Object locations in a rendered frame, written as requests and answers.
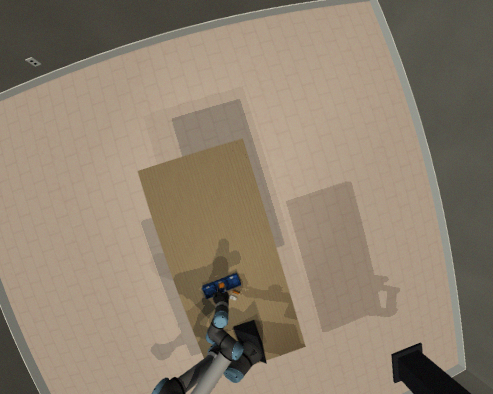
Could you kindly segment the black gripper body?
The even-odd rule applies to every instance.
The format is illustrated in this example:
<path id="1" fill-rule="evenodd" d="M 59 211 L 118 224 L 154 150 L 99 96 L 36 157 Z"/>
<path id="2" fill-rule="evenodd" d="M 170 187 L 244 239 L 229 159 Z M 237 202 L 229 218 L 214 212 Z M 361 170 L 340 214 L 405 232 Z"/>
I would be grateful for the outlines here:
<path id="1" fill-rule="evenodd" d="M 220 291 L 218 291 L 218 292 L 213 293 L 213 300 L 214 300 L 214 303 L 216 304 L 216 307 L 218 305 L 225 305 L 228 308 L 228 306 L 229 306 L 228 299 L 229 299 L 228 292 L 221 293 Z"/>

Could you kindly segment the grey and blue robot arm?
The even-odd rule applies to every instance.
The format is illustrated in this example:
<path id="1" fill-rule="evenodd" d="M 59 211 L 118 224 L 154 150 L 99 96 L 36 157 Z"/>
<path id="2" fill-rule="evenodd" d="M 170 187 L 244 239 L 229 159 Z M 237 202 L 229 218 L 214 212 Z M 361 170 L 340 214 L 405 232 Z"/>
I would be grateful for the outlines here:
<path id="1" fill-rule="evenodd" d="M 245 341 L 241 345 L 223 330 L 229 320 L 227 306 L 219 305 L 215 312 L 206 334 L 207 342 L 215 345 L 209 348 L 207 357 L 178 378 L 162 379 L 152 394 L 186 394 L 197 383 L 191 394 L 210 394 L 223 374 L 238 383 L 261 360 L 261 351 L 254 343 Z"/>

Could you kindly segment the blue rack of bins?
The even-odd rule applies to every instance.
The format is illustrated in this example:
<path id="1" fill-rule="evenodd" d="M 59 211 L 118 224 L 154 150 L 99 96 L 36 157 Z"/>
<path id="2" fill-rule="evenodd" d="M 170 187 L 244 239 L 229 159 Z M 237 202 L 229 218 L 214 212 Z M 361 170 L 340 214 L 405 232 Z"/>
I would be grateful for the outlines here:
<path id="1" fill-rule="evenodd" d="M 204 290 L 203 291 L 204 295 L 205 294 L 207 295 L 207 297 L 205 296 L 206 299 L 213 297 L 213 293 L 217 292 L 217 288 L 219 288 L 219 286 L 217 285 L 219 283 L 224 282 L 225 286 L 227 287 L 227 291 L 230 289 L 236 288 L 238 286 L 241 286 L 240 285 L 241 282 L 238 279 L 239 279 L 239 277 L 238 277 L 237 273 L 234 273 L 234 274 L 229 275 L 227 277 L 224 277 L 224 278 L 221 278 L 221 279 L 216 280 L 214 282 L 203 285 L 202 290 Z"/>

